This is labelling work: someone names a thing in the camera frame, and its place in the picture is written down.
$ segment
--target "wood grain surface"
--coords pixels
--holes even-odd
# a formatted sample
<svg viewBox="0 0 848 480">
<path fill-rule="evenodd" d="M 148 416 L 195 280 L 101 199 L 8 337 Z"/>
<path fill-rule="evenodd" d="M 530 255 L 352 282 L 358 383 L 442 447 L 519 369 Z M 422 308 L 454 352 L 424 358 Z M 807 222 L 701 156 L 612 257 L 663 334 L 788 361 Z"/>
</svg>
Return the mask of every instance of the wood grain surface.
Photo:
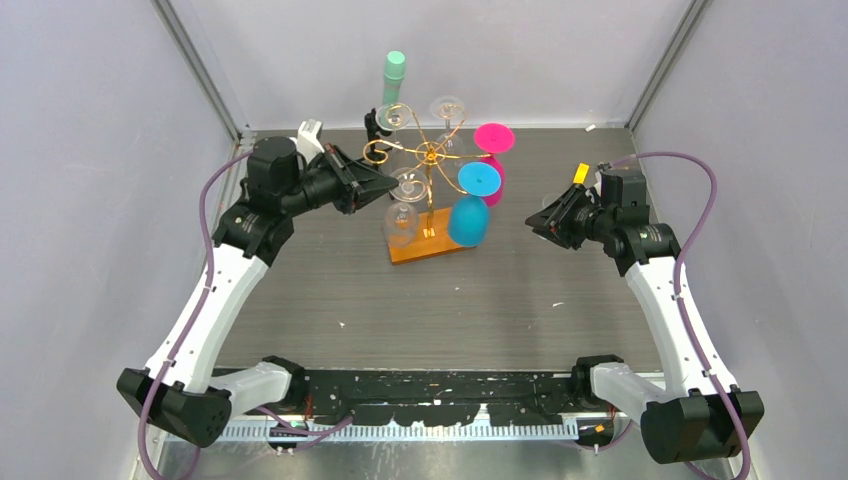
<svg viewBox="0 0 848 480">
<path fill-rule="evenodd" d="M 471 133 L 462 137 L 477 151 Z M 414 131 L 401 140 L 420 141 Z M 348 130 L 322 141 L 359 157 L 365 139 Z M 499 156 L 504 197 L 483 244 L 406 265 L 389 263 L 388 196 L 353 216 L 326 206 L 298 217 L 218 364 L 274 354 L 314 368 L 566 370 L 579 356 L 614 353 L 636 371 L 659 370 L 644 315 L 601 246 L 564 250 L 524 225 L 546 195 L 568 188 L 578 163 L 630 153 L 623 129 L 517 130 L 515 147 Z M 458 195 L 443 180 L 435 191 L 436 207 Z"/>
</svg>

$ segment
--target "yellow tag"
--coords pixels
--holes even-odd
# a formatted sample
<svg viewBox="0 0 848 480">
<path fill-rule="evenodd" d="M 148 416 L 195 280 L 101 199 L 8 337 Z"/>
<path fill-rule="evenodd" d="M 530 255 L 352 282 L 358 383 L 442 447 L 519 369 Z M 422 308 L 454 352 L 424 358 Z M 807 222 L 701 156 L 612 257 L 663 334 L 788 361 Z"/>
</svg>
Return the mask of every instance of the yellow tag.
<svg viewBox="0 0 848 480">
<path fill-rule="evenodd" d="M 582 184 L 586 181 L 587 175 L 589 175 L 589 165 L 581 163 L 577 166 L 577 173 L 574 174 L 574 183 Z"/>
</svg>

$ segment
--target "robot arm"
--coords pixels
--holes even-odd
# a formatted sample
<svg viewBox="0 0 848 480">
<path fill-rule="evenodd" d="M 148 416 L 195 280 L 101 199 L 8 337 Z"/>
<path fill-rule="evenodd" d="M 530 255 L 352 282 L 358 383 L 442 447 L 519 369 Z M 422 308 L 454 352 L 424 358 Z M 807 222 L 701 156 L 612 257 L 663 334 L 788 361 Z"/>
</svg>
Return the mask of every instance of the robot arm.
<svg viewBox="0 0 848 480">
<path fill-rule="evenodd" d="M 247 159 L 242 196 L 222 215 L 212 239 L 214 284 L 156 393 L 150 423 L 200 447 L 215 441 L 234 415 L 280 402 L 299 406 L 306 395 L 302 367 L 267 357 L 253 368 L 212 377 L 224 339 L 250 292 L 294 233 L 294 217 L 332 203 L 352 214 L 397 180 L 318 141 L 321 123 L 304 122 L 296 139 L 261 140 Z M 191 316 L 205 286 L 204 272 L 165 342 L 143 370 L 124 369 L 118 391 L 135 410 Z"/>
<path fill-rule="evenodd" d="M 585 240 L 604 245 L 619 274 L 636 295 L 659 351 L 665 388 L 635 374 L 614 356 L 578 359 L 572 378 L 583 379 L 578 396 L 593 405 L 615 405 L 642 431 L 648 452 L 658 463 L 738 454 L 739 439 L 715 387 L 695 353 L 677 307 L 672 285 L 680 253 L 668 225 L 652 224 L 644 176 L 632 170 L 604 171 L 592 190 L 578 183 L 557 201 L 526 220 L 534 233 L 564 248 Z M 750 435 L 763 416 L 756 391 L 742 392 L 710 341 L 693 299 L 688 296 L 685 266 L 681 295 L 686 298 L 695 337 L 711 359 L 711 372 L 729 394 Z"/>
</svg>

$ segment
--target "white wall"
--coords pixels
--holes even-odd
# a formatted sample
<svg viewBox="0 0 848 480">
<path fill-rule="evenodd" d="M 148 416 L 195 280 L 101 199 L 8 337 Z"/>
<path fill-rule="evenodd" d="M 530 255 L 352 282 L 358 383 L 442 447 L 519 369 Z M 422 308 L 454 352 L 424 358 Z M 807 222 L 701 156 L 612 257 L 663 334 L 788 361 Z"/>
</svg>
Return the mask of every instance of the white wall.
<svg viewBox="0 0 848 480">
<path fill-rule="evenodd" d="M 0 478 L 122 479 L 231 144 L 149 2 L 2 2 L 0 68 Z"/>
<path fill-rule="evenodd" d="M 642 151 L 716 169 L 689 277 L 716 347 L 765 402 L 761 478 L 848 468 L 846 14 L 843 0 L 713 2 L 636 135 Z M 663 220 L 687 235 L 705 176 L 672 159 L 646 166 Z"/>
<path fill-rule="evenodd" d="M 361 127 L 385 54 L 401 100 L 433 124 L 442 95 L 470 124 L 623 124 L 689 0 L 179 0 L 230 108 L 253 129 L 306 118 Z"/>
</svg>

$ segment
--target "wooden base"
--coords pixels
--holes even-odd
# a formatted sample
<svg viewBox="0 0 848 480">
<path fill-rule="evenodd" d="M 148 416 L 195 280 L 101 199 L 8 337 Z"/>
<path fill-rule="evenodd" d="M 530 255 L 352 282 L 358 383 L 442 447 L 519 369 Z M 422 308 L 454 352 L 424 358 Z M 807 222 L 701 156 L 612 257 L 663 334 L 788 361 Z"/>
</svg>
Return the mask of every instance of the wooden base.
<svg viewBox="0 0 848 480">
<path fill-rule="evenodd" d="M 450 208 L 442 208 L 433 213 L 433 236 L 425 236 L 427 230 L 427 212 L 418 214 L 418 232 L 412 242 L 401 248 L 389 245 L 389 257 L 392 265 L 424 260 L 425 258 L 444 255 L 446 253 L 466 250 L 460 247 L 448 235 L 448 221 L 450 220 Z"/>
</svg>

